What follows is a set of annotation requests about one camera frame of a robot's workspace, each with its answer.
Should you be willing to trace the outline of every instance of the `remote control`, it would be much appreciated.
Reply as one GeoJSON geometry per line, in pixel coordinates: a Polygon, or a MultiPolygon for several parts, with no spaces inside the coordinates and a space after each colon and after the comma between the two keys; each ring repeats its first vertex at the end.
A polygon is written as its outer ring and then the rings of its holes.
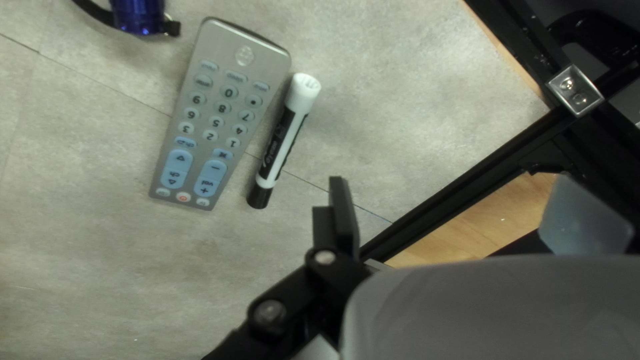
{"type": "Polygon", "coordinates": [[[276,44],[206,18],[149,196],[211,210],[290,66],[289,53],[276,44]]]}

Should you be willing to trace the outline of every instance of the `screw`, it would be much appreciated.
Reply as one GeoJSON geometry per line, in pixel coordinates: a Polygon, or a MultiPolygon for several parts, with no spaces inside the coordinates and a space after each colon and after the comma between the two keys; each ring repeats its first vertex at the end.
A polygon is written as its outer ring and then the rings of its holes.
{"type": "Polygon", "coordinates": [[[277,300],[266,300],[255,308],[253,317],[261,326],[278,325],[287,313],[284,304],[277,300]]]}
{"type": "Polygon", "coordinates": [[[335,261],[335,254],[333,253],[333,251],[320,250],[319,252],[316,252],[314,259],[316,260],[316,263],[328,266],[333,264],[333,262],[335,261]]]}
{"type": "Polygon", "coordinates": [[[587,96],[582,93],[577,93],[572,97],[573,103],[576,105],[584,105],[587,103],[587,96]]]}
{"type": "Polygon", "coordinates": [[[562,90],[571,90],[573,88],[574,82],[572,78],[566,78],[564,79],[564,81],[560,84],[560,88],[562,90]]]}

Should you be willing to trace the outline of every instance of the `light blue button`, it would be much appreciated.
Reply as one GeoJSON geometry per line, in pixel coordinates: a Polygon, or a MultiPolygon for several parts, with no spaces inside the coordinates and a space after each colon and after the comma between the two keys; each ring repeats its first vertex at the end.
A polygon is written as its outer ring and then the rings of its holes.
{"type": "Polygon", "coordinates": [[[160,183],[169,189],[178,189],[184,185],[184,180],[186,178],[186,171],[174,170],[172,168],[165,167],[162,171],[162,176],[160,177],[160,183]]]}
{"type": "Polygon", "coordinates": [[[227,173],[227,165],[220,160],[209,160],[204,163],[200,177],[206,177],[213,181],[221,181],[227,173]]]}
{"type": "Polygon", "coordinates": [[[213,156],[217,156],[224,160],[231,160],[234,158],[234,153],[225,149],[215,149],[213,150],[213,156]]]}
{"type": "Polygon", "coordinates": [[[164,163],[164,167],[172,168],[178,171],[188,172],[193,162],[193,155],[187,150],[175,149],[169,152],[169,156],[164,163]]]}
{"type": "Polygon", "coordinates": [[[198,147],[198,143],[196,143],[194,140],[185,138],[183,136],[176,137],[174,142],[182,147],[186,147],[187,149],[195,149],[196,147],[198,147]]]}
{"type": "Polygon", "coordinates": [[[219,181],[200,176],[193,187],[193,192],[202,197],[210,197],[216,193],[218,185],[220,185],[219,181]]]}

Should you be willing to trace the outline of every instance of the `marker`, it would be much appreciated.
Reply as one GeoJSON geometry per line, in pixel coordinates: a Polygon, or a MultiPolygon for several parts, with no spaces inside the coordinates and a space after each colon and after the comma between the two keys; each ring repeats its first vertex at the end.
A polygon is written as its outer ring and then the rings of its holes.
{"type": "Polygon", "coordinates": [[[291,87],[284,100],[284,112],[273,130],[262,159],[262,166],[255,175],[255,185],[246,198],[251,207],[264,209],[269,204],[271,191],[280,177],[280,171],[291,152],[300,126],[309,115],[321,87],[320,82],[311,75],[301,72],[293,75],[291,87]]]}

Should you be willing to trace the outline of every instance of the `floor tile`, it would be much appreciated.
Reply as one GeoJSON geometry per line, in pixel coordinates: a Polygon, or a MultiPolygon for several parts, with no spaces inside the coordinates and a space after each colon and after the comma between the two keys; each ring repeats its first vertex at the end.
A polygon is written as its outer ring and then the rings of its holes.
{"type": "Polygon", "coordinates": [[[38,50],[50,7],[51,0],[2,0],[0,34],[38,50]]]}
{"type": "Polygon", "coordinates": [[[200,359],[302,264],[326,192],[283,173],[252,209],[246,155],[214,211],[150,199],[168,117],[46,59],[35,84],[0,183],[1,359],[200,359]]]}
{"type": "Polygon", "coordinates": [[[0,179],[37,58],[33,50],[0,37],[0,179]]]}
{"type": "MultiPolygon", "coordinates": [[[[56,3],[42,54],[171,113],[202,18],[252,29],[289,50],[292,71],[323,84],[287,171],[325,189],[342,175],[357,204],[389,220],[547,111],[457,0],[194,0],[167,11],[182,21],[178,39],[132,37],[56,3]]],[[[277,114],[272,107],[250,154],[262,155],[277,114]]]]}

